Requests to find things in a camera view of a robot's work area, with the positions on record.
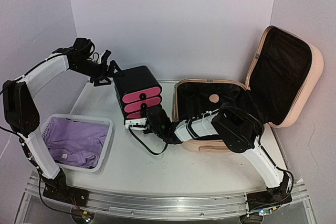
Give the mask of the black pink drawer organizer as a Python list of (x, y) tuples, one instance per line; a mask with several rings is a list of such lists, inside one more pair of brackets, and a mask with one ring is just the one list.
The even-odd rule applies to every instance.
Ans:
[(147, 66), (125, 69), (113, 81), (125, 121), (141, 118), (145, 109), (162, 102), (162, 87)]

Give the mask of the pink round compact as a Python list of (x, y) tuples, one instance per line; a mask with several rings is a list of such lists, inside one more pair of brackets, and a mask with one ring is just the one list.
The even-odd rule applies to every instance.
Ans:
[(220, 98), (219, 98), (219, 95), (217, 94), (212, 94), (209, 96), (209, 100), (212, 102), (212, 103), (217, 103), (219, 102)]

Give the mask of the purple garment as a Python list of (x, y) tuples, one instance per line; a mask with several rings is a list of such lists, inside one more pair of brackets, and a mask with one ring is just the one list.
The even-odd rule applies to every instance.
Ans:
[(53, 117), (44, 141), (55, 162), (93, 169), (98, 164), (108, 129), (106, 125)]

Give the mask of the pink hard-shell suitcase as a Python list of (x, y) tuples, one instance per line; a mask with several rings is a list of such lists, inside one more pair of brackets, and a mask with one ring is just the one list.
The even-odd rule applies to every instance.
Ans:
[[(237, 107), (264, 126), (295, 123), (323, 71), (323, 57), (314, 46), (275, 26), (264, 31), (244, 83), (220, 79), (185, 79), (175, 87), (174, 121), (214, 111), (224, 104)], [(219, 95), (212, 103), (209, 96)], [(191, 140), (197, 151), (230, 151), (215, 136)]]

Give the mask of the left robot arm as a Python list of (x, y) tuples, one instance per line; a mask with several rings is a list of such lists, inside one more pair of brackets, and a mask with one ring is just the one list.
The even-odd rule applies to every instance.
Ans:
[(9, 133), (16, 135), (27, 159), (43, 178), (55, 180), (62, 173), (53, 160), (40, 130), (40, 116), (34, 103), (36, 94), (60, 74), (72, 70), (89, 77), (95, 87), (111, 84), (111, 78), (123, 77), (124, 72), (105, 50), (97, 61), (91, 56), (94, 43), (87, 38), (76, 38), (70, 47), (61, 47), (15, 80), (3, 84), (3, 108)]

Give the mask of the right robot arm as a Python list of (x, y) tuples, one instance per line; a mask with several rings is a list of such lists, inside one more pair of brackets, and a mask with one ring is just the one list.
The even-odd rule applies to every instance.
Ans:
[(166, 144), (204, 141), (215, 136), (231, 152), (244, 156), (259, 172), (267, 187), (264, 196), (253, 196), (250, 202), (270, 206), (289, 200), (293, 174), (280, 168), (262, 146), (264, 125), (246, 111), (226, 103), (214, 111), (175, 121), (171, 121), (159, 105), (145, 109), (142, 114), (146, 119), (146, 128)]

